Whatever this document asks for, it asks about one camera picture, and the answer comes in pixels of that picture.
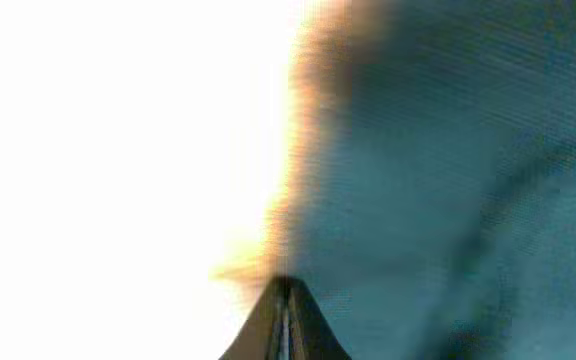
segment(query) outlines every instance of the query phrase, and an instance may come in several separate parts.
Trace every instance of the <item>overexposed area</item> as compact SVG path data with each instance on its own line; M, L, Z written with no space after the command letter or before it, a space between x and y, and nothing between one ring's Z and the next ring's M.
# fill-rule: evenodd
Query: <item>overexposed area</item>
M303 1L0 0L0 359L215 359Z

